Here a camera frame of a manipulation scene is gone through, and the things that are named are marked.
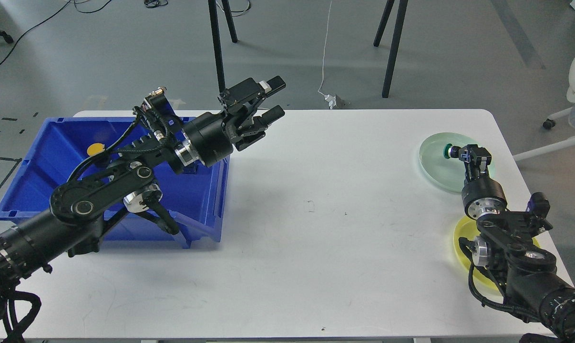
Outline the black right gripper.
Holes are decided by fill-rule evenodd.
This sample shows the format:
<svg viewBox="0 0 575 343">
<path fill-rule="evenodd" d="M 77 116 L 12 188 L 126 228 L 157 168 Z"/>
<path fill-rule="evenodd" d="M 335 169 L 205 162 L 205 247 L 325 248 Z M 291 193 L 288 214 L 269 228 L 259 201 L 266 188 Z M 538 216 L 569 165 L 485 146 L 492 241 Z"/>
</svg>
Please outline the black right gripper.
<svg viewBox="0 0 575 343">
<path fill-rule="evenodd" d="M 465 166 L 465 181 L 461 191 L 465 215 L 477 220 L 488 213 L 502 213 L 507 200 L 501 185 L 489 176 L 492 155 L 484 147 L 459 149 L 459 160 Z"/>
</svg>

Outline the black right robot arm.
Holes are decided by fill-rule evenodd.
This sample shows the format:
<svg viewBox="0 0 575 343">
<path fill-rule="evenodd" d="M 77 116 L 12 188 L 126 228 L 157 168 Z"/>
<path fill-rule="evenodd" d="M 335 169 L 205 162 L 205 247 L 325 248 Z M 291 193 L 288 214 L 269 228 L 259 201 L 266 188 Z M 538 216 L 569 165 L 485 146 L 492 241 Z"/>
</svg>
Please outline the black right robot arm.
<svg viewBox="0 0 575 343">
<path fill-rule="evenodd" d="M 556 275 L 556 257 L 533 242 L 553 228 L 544 193 L 534 193 L 524 212 L 511 211 L 501 185 L 489 175 L 487 149 L 447 145 L 444 157 L 464 163 L 462 203 L 479 231 L 473 240 L 458 239 L 469 260 L 469 291 L 482 306 L 538 322 L 553 333 L 527 333 L 521 343 L 575 343 L 575 288 Z"/>
</svg>

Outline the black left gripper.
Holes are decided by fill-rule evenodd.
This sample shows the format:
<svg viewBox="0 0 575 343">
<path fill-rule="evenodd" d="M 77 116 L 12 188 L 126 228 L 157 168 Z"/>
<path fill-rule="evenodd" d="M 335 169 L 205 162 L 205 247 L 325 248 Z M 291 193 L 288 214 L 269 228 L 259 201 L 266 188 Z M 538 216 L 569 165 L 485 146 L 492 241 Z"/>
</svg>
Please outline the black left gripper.
<svg viewBox="0 0 575 343">
<path fill-rule="evenodd" d="M 264 101 L 285 87 L 281 76 L 259 82 L 248 78 L 221 91 L 218 100 L 226 113 L 236 115 L 242 109 L 250 111 L 255 102 Z M 261 115 L 251 113 L 242 124 L 235 125 L 233 119 L 219 113 L 203 113 L 183 124 L 184 139 L 176 145 L 175 155 L 184 166 L 200 161 L 211 167 L 235 149 L 243 151 L 264 138 L 269 126 L 284 116 L 283 108 L 275 106 Z"/>
</svg>

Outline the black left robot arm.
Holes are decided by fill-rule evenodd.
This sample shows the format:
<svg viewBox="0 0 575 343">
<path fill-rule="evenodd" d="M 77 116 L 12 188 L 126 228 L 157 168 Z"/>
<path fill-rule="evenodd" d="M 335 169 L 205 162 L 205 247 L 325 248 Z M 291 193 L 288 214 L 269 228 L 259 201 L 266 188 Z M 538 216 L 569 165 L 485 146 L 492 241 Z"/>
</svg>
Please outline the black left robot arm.
<svg viewBox="0 0 575 343">
<path fill-rule="evenodd" d="M 23 334 L 41 310 L 39 296 L 17 291 L 22 279 L 67 252 L 73 257 L 98 252 L 102 239 L 129 213 L 148 220 L 172 236 L 178 224 L 160 203 L 154 167 L 168 163 L 175 173 L 200 161 L 210 167 L 265 137 L 285 115 L 280 106 L 256 116 L 260 104 L 286 86 L 280 76 L 248 78 L 221 91 L 219 113 L 205 112 L 183 122 L 160 87 L 150 92 L 135 119 L 109 147 L 85 159 L 50 195 L 49 208 L 0 233 L 0 321 L 6 343 L 22 343 Z"/>
</svg>

